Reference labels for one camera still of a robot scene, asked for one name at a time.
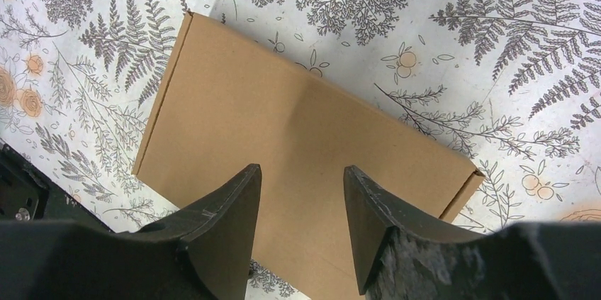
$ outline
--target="floral patterned surface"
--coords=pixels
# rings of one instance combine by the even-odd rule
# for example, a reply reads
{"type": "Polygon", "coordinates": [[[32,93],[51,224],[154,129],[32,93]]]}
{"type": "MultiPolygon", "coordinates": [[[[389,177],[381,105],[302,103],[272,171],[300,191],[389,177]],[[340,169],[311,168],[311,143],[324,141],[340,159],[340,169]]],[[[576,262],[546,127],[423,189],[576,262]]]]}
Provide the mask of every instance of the floral patterned surface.
{"type": "MultiPolygon", "coordinates": [[[[2,0],[0,9],[0,137],[116,231],[176,210],[130,171],[186,10],[471,158],[486,178],[456,225],[490,233],[601,219],[601,0],[2,0]]],[[[248,299],[305,299],[253,266],[248,299]]]]}

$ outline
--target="metal bolt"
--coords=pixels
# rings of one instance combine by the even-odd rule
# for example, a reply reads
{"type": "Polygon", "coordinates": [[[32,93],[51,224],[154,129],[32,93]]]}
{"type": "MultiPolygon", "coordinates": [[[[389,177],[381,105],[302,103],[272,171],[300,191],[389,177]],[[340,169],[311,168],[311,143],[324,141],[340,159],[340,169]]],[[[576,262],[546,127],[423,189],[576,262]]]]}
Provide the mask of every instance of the metal bolt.
{"type": "Polygon", "coordinates": [[[29,215],[29,210],[25,208],[20,208],[18,213],[15,215],[15,219],[17,221],[29,221],[31,216],[29,215]]]}

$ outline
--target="brown cardboard box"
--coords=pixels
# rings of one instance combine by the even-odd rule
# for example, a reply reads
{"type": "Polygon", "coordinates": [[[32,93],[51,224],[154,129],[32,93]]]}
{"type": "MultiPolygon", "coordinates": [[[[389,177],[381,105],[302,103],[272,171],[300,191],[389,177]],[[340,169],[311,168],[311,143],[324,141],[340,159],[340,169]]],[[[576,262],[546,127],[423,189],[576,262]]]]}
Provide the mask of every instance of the brown cardboard box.
{"type": "Polygon", "coordinates": [[[227,26],[186,15],[133,173],[183,207],[251,162],[263,170],[253,258],[314,300],[361,298],[345,166],[448,221],[482,181],[467,158],[227,26]]]}

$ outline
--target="botanical wallpaper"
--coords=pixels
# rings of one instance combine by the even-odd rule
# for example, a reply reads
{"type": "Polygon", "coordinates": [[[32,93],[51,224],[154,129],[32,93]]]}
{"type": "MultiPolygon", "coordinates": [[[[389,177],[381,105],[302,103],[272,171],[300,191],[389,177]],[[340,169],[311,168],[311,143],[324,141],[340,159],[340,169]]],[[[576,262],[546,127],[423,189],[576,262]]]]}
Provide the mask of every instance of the botanical wallpaper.
{"type": "MultiPolygon", "coordinates": [[[[456,225],[601,219],[601,0],[1,0],[0,10],[0,137],[116,231],[176,210],[130,171],[188,10],[472,159],[485,181],[456,225]]],[[[252,268],[248,299],[305,299],[252,268]]]]}

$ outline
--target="box edge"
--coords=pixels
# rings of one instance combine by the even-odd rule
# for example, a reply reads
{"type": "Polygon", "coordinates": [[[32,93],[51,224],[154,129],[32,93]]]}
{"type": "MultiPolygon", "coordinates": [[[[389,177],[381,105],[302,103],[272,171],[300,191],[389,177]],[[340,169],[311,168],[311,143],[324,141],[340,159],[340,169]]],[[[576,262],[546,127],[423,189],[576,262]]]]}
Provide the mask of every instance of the box edge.
{"type": "Polygon", "coordinates": [[[135,162],[132,168],[132,174],[134,176],[137,176],[138,173],[140,173],[142,161],[144,160],[144,156],[146,154],[146,149],[148,148],[148,144],[150,143],[150,139],[152,137],[152,132],[159,118],[161,106],[163,104],[165,96],[167,95],[169,83],[171,81],[171,78],[173,77],[173,73],[175,72],[177,62],[179,60],[179,53],[181,52],[181,49],[184,47],[184,43],[186,42],[186,38],[188,36],[188,31],[190,30],[190,25],[192,24],[194,14],[195,13],[191,13],[190,11],[186,12],[184,14],[184,19],[181,22],[176,42],[174,44],[171,54],[169,55],[169,62],[167,63],[167,68],[165,69],[163,79],[159,86],[159,91],[157,92],[157,97],[152,105],[150,115],[148,116],[148,123],[146,125],[146,129],[144,129],[144,135],[142,135],[140,147],[137,150],[137,155],[135,157],[135,162]]]}
{"type": "Polygon", "coordinates": [[[482,184],[484,175],[480,170],[474,170],[469,177],[466,179],[464,184],[459,188],[455,197],[449,202],[445,210],[440,214],[440,219],[446,222],[452,222],[461,208],[463,208],[467,201],[472,197],[473,193],[476,192],[477,188],[482,184]]]}

